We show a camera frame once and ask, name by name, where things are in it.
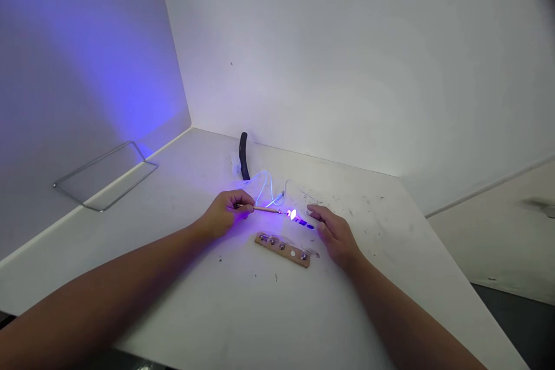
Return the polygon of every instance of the black tube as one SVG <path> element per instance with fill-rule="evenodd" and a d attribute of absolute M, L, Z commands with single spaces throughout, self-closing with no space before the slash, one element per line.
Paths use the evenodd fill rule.
<path fill-rule="evenodd" d="M 249 170 L 247 169 L 247 133 L 241 133 L 241 140 L 239 141 L 239 161 L 241 162 L 241 175 L 243 180 L 250 180 Z"/>

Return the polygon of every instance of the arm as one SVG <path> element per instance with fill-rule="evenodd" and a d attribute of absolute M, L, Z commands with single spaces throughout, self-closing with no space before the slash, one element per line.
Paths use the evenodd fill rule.
<path fill-rule="evenodd" d="M 449 331 L 366 260 L 345 219 L 322 206 L 309 205 L 308 209 L 321 221 L 318 235 L 328 254 L 351 280 L 400 370 L 485 370 Z"/>
<path fill-rule="evenodd" d="M 239 202 L 247 205 L 234 210 Z M 65 284 L 0 331 L 0 369 L 66 367 L 115 341 L 252 205 L 244 191 L 223 192 L 188 227 Z"/>

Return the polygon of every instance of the wooden block with holes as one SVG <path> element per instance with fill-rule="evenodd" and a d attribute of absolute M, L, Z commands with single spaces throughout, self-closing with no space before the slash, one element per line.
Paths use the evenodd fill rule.
<path fill-rule="evenodd" d="M 310 254 L 281 241 L 278 236 L 266 234 L 264 232 L 257 233 L 254 242 L 262 247 L 279 254 L 293 263 L 304 268 L 310 266 Z"/>

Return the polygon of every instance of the table surface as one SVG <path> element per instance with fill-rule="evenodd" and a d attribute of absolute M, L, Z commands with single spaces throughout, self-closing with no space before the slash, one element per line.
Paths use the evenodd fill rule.
<path fill-rule="evenodd" d="M 20 315 L 82 273 L 193 222 L 218 192 L 237 187 L 238 147 L 197 129 L 177 138 L 108 211 L 78 208 L 0 262 L 0 310 Z M 319 201 L 345 217 L 365 256 L 484 365 L 527 368 L 397 178 L 250 142 L 247 154 L 251 175 L 267 169 L 275 189 L 290 179 L 284 208 Z M 263 182 L 246 190 L 256 194 Z M 258 231 L 319 257 L 301 268 L 256 245 Z M 185 271 L 116 347 L 178 369 L 394 368 L 316 233 L 260 212 Z"/>

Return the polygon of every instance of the white cable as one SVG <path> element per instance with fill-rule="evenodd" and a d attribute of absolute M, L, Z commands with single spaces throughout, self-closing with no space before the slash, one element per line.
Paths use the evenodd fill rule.
<path fill-rule="evenodd" d="M 276 198 L 273 197 L 273 179 L 272 179 L 272 175 L 268 171 L 260 171 L 259 173 L 254 175 L 250 180 L 243 181 L 241 183 L 241 185 L 245 186 L 245 185 L 249 184 L 250 182 L 254 181 L 262 173 L 266 176 L 266 178 L 264 179 L 264 184 L 262 185 L 262 188 L 260 189 L 260 192 L 258 193 L 258 196 L 256 197 L 256 200 L 254 201 L 254 204 L 258 205 L 258 200 L 260 199 L 260 196 L 262 196 L 262 194 L 264 192 L 264 188 L 266 188 L 266 184 L 268 183 L 268 176 L 269 176 L 270 177 L 270 196 L 272 198 L 272 201 L 268 205 L 266 205 L 266 208 L 269 207 L 272 204 L 275 204 L 276 206 L 283 205 L 283 203 L 285 202 L 285 190 L 286 190 L 286 187 L 287 187 L 287 182 L 289 182 L 289 179 L 287 179 L 285 181 L 285 185 L 283 187 L 283 192 L 281 192 Z M 282 203 L 276 204 L 276 201 L 280 198 L 283 198 Z"/>

